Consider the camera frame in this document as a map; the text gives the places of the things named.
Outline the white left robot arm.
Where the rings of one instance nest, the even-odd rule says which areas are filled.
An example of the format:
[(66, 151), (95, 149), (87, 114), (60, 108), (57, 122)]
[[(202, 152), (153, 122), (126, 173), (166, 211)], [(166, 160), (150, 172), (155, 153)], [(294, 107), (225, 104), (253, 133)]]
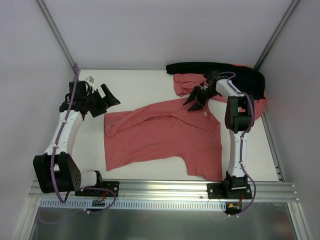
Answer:
[(72, 157), (77, 133), (87, 114), (98, 117), (107, 109), (120, 104), (106, 84), (101, 84), (104, 96), (89, 79), (69, 83), (69, 93), (59, 107), (59, 121), (51, 140), (42, 155), (33, 159), (39, 187), (44, 194), (78, 192), (86, 188), (93, 196), (104, 190), (98, 170), (82, 170)]

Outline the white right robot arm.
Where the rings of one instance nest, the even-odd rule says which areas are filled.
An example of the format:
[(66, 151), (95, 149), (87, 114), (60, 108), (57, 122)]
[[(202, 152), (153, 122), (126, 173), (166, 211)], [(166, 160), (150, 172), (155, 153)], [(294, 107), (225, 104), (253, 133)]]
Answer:
[(254, 97), (239, 90), (233, 83), (234, 72), (212, 71), (206, 80), (195, 86), (183, 103), (192, 104), (189, 112), (203, 110), (209, 99), (221, 96), (226, 100), (224, 124), (230, 135), (229, 165), (224, 180), (208, 187), (210, 199), (252, 200), (253, 192), (248, 181), (253, 179), (246, 171), (246, 145), (255, 122)]

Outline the left side aluminium rail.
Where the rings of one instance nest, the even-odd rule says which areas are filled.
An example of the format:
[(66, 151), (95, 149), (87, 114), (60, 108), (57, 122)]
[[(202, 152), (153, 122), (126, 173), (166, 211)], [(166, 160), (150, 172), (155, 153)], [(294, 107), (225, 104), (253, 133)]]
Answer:
[(79, 71), (75, 70), (74, 80), (69, 83), (69, 94), (59, 107), (59, 121), (51, 140), (51, 143), (44, 152), (49, 158), (49, 170), (52, 176), (55, 175), (55, 160), (61, 157), (70, 157), (76, 135), (83, 123), (82, 114), (72, 109), (75, 101), (76, 89), (79, 85)]

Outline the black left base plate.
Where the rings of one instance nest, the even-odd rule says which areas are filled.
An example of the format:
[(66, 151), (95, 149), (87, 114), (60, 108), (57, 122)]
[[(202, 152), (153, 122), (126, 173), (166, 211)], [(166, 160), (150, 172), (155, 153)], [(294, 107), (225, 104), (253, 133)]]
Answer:
[[(116, 197), (119, 195), (120, 190), (120, 182), (119, 181), (106, 181), (103, 180), (102, 183), (97, 183), (94, 188), (99, 189), (107, 189), (112, 191)], [(77, 197), (101, 197), (105, 193), (106, 197), (112, 197), (113, 194), (109, 191), (102, 191), (102, 190), (93, 190), (85, 188), (84, 190), (79, 190), (75, 192), (75, 196)]]

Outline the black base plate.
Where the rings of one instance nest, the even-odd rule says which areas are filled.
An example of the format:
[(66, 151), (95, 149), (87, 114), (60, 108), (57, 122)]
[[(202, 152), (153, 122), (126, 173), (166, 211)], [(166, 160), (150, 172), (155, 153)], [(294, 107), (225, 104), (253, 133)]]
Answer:
[[(119, 195), (120, 190), (120, 182), (119, 181), (106, 181), (103, 180), (102, 183), (97, 183), (94, 188), (99, 189), (107, 189), (112, 191), (116, 197)], [(113, 194), (109, 191), (102, 191), (102, 190), (93, 190), (85, 188), (84, 190), (79, 190), (75, 192), (75, 196), (77, 197), (101, 197), (105, 193), (106, 197), (112, 197)]]
[(251, 200), (253, 198), (251, 186), (246, 184), (244, 187), (230, 188), (224, 186), (222, 182), (208, 183), (206, 185), (207, 196), (209, 199), (240, 199)]

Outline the right side aluminium rail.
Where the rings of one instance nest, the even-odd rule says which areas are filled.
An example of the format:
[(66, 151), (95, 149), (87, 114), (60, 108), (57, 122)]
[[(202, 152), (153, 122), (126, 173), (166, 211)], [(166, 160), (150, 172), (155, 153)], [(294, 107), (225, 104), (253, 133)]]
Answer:
[(264, 127), (264, 130), (265, 130), (266, 138), (267, 138), (267, 141), (268, 141), (269, 149), (270, 149), (270, 152), (271, 152), (271, 156), (272, 156), (272, 159), (273, 159), (273, 163), (274, 163), (274, 167), (275, 167), (275, 170), (276, 170), (276, 174), (277, 174), (278, 180), (281, 181), (281, 182), (286, 182), (286, 176), (285, 176), (284, 171), (283, 171), (281, 158), (280, 158), (280, 155), (279, 155), (279, 151), (277, 149), (276, 141), (275, 141), (275, 138), (274, 138), (274, 135), (273, 135), (273, 132), (272, 132), (272, 128), (271, 128), (271, 125), (269, 123), (267, 114), (263, 113), (262, 116), (261, 116), (261, 119), (262, 119), (263, 127)]

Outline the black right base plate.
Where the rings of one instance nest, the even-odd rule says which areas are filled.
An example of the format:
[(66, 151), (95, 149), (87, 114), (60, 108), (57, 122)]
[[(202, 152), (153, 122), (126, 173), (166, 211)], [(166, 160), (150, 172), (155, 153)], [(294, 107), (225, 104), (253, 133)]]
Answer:
[(244, 187), (230, 188), (224, 186), (222, 182), (208, 183), (206, 185), (207, 196), (209, 199), (240, 199), (251, 200), (253, 198), (251, 186), (246, 184)]

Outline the left aluminium frame post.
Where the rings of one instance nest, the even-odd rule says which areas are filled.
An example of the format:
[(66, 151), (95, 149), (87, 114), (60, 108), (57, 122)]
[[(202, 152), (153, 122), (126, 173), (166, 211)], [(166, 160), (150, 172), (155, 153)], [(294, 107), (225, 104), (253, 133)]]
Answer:
[(72, 57), (66, 42), (63, 39), (63, 36), (55, 23), (54, 18), (52, 17), (52, 14), (44, 0), (35, 0), (36, 5), (38, 6), (42, 16), (44, 17), (50, 31), (52, 32), (58, 46), (60, 47), (64, 57), (66, 58), (68, 65), (73, 70), (74, 69), (74, 58)]

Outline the aluminium frame post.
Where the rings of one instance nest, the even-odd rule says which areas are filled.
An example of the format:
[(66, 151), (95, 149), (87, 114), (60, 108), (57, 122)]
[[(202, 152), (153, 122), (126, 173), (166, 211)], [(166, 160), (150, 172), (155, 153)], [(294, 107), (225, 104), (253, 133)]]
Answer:
[(58, 46), (60, 47), (64, 57), (66, 58), (68, 65), (73, 70), (74, 69), (74, 58), (72, 57), (66, 42), (63, 39), (63, 36), (55, 23), (54, 18), (52, 17), (52, 14), (44, 0), (35, 0), (36, 5), (38, 6), (42, 16), (44, 17), (50, 31), (52, 32)]
[(281, 19), (279, 20), (278, 24), (276, 25), (274, 31), (272, 32), (269, 40), (267, 41), (267, 44), (265, 45), (263, 51), (261, 52), (259, 58), (257, 59), (253, 69), (255, 71), (259, 71), (262, 67), (264, 61), (266, 60), (267, 56), (271, 52), (273, 46), (275, 45), (278, 37), (280, 36), (281, 32), (285, 28), (287, 22), (295, 12), (297, 6), (299, 5), (301, 1), (300, 0), (291, 0), (288, 7), (284, 11)]

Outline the right aluminium frame post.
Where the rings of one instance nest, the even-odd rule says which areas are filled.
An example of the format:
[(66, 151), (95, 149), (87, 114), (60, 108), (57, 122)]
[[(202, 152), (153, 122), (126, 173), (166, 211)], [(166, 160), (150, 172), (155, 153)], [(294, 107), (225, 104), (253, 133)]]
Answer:
[(280, 36), (281, 32), (285, 28), (287, 22), (295, 12), (297, 6), (299, 5), (301, 1), (300, 0), (291, 0), (288, 7), (284, 11), (281, 19), (279, 20), (278, 24), (276, 25), (274, 31), (272, 32), (269, 40), (267, 41), (267, 44), (265, 45), (263, 51), (261, 52), (259, 58), (257, 59), (253, 69), (255, 71), (259, 71), (262, 67), (264, 61), (266, 60), (267, 56), (271, 52), (273, 46), (275, 45), (278, 37)]

